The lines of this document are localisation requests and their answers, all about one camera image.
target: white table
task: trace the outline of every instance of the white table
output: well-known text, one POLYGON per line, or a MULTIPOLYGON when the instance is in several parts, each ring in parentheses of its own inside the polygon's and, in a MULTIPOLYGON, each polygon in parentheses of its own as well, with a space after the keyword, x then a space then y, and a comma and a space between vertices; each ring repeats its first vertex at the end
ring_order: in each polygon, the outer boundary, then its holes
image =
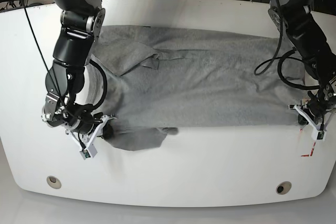
MULTIPOLYGON (((184 27, 278 37, 268 6, 230 0, 104 0, 104 25, 184 27)), ((51 65, 60 31, 56 5, 30 8, 51 65)), ((315 13, 336 51, 336 17, 315 13)), ((1 14, 0 137, 15 182, 24 190, 65 198, 138 206, 210 207, 309 198, 325 189, 336 160, 335 120, 312 157, 311 129, 294 126, 180 129, 154 150, 127 152, 96 141, 83 161, 64 129, 41 122, 46 71, 22 10, 1 14), (47 176, 60 179, 55 190, 47 176), (276 187, 292 183, 286 195, 276 187)))

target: gray cloth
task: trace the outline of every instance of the gray cloth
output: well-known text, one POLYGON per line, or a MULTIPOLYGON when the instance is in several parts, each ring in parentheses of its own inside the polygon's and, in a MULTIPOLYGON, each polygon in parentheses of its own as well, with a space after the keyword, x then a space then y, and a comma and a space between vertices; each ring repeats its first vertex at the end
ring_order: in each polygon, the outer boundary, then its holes
MULTIPOLYGON (((305 93, 280 81, 277 62, 264 75, 253 74, 273 56, 277 42, 206 30, 104 27, 93 53, 108 75, 102 111, 116 115, 113 128, 123 135, 110 142, 124 141, 140 150, 126 142, 146 138, 146 129, 149 142, 158 140, 160 146, 172 127, 297 124, 296 112, 287 106, 305 93)), ((284 46, 280 55, 289 49, 284 46)), ((304 66, 287 60, 283 74, 303 84, 304 66)))

